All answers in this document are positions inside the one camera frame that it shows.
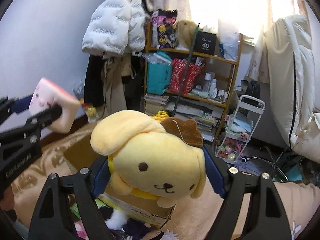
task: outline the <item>brown satin blanket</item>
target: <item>brown satin blanket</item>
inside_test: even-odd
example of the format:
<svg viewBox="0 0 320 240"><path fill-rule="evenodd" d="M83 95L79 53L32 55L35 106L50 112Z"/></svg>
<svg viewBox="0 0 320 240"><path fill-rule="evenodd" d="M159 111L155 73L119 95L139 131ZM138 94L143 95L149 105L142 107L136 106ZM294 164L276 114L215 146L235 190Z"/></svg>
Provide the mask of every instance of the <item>brown satin blanket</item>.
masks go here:
<svg viewBox="0 0 320 240"><path fill-rule="evenodd" d="M18 220L25 226L28 227L30 224L36 201L48 175L52 172L56 172L59 176L71 174L63 153L72 145L76 147L77 142L89 136L94 126L95 124L87 124L72 135L44 147L43 156L14 181L12 188L15 195L15 211ZM81 145L78 149L83 150L75 151L76 160L86 162L85 160L90 158L85 155L85 147L82 142L78 143L78 146ZM305 186L294 183L276 183L276 188L284 203L291 229L293 221L295 221L295 227L301 225L301 230L295 234L297 237L320 205L320 189L311 184ZM248 194L244 196L233 238L239 237L241 234L249 199ZM203 240L213 224L221 204L222 199L213 192L207 180L204 193L200 198L186 197L178 201L172 219L165 228L177 233L180 240Z"/></svg>

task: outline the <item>yellow plush dog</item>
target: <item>yellow plush dog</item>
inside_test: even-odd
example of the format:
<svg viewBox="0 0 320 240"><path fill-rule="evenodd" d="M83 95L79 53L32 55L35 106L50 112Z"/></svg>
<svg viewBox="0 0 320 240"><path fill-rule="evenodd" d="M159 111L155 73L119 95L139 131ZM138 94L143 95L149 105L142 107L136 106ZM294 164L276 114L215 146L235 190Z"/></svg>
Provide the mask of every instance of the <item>yellow plush dog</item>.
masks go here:
<svg viewBox="0 0 320 240"><path fill-rule="evenodd" d="M206 181L202 144L194 120L160 122L132 110L103 119L91 135L92 148L108 156L113 190L157 199L164 208L187 195L201 196Z"/></svg>

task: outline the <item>red patterned bag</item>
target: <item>red patterned bag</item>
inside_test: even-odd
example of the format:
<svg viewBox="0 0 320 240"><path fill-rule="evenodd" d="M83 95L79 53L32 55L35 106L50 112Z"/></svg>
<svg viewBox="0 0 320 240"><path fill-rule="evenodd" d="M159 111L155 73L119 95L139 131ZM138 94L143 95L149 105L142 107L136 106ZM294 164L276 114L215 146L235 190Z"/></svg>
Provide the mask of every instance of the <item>red patterned bag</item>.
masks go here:
<svg viewBox="0 0 320 240"><path fill-rule="evenodd" d="M182 83L184 70L186 69L187 62L175 58L172 62L172 75L170 80L169 89L172 92L179 93L179 88ZM185 95L189 93L193 88L193 83L196 80L196 78L199 76L201 72L201 67L197 66L193 63L190 63L188 68L188 73L186 76L186 80L183 85L182 94Z"/></svg>

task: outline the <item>pink square plush toy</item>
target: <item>pink square plush toy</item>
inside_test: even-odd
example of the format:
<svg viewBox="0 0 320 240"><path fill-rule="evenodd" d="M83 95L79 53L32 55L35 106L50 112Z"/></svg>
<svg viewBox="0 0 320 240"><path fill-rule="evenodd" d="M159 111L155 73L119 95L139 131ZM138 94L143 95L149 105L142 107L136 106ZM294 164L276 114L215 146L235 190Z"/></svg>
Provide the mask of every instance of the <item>pink square plush toy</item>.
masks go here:
<svg viewBox="0 0 320 240"><path fill-rule="evenodd" d="M33 94L29 112L34 115L55 104L62 107L62 114L48 128L54 132L68 133L78 112L80 102L58 85L42 78Z"/></svg>

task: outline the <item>silver screw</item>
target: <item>silver screw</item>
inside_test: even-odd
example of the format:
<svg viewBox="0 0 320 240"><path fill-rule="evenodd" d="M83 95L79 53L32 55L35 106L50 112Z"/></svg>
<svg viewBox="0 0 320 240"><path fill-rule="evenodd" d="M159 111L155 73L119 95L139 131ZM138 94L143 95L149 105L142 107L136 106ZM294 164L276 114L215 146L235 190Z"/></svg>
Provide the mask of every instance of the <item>silver screw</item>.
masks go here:
<svg viewBox="0 0 320 240"><path fill-rule="evenodd" d="M31 136L31 137L30 137L30 143L31 143L31 144L34 144L34 143L36 143L36 142L37 142L37 137L36 137L35 135Z"/></svg>
<svg viewBox="0 0 320 240"><path fill-rule="evenodd" d="M57 177L57 174L56 173L51 173L49 175L49 179L55 179Z"/></svg>
<svg viewBox="0 0 320 240"><path fill-rule="evenodd" d="M231 168L229 169L229 171L230 171L232 174L237 174L237 173L238 173L238 169L235 168L235 167L231 167Z"/></svg>
<svg viewBox="0 0 320 240"><path fill-rule="evenodd" d="M89 172L89 169L88 169L88 168L82 168L82 169L80 170L80 173L83 174L83 175L87 174L88 172Z"/></svg>
<svg viewBox="0 0 320 240"><path fill-rule="evenodd" d="M262 177L263 177L264 179L269 179L269 178L270 178L270 175L269 175L268 173L264 172L264 173L262 173Z"/></svg>

